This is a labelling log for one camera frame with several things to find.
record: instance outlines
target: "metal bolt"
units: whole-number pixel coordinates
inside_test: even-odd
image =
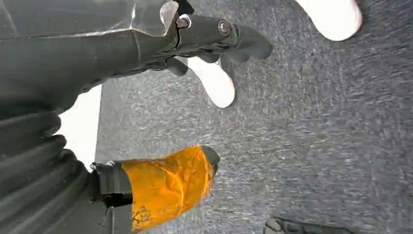
[[[178,28],[188,28],[189,22],[185,18],[180,18],[176,21],[176,26],[178,26]]]
[[[222,20],[218,23],[218,29],[220,33],[224,36],[228,35],[229,31],[231,31],[231,25],[226,20]]]

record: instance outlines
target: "white sneaker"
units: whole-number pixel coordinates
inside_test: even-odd
[[[354,35],[362,23],[355,0],[296,0],[323,36],[341,41]]]
[[[234,101],[235,87],[218,62],[207,63],[198,57],[192,57],[188,58],[188,67],[199,77],[212,102],[225,108]]]

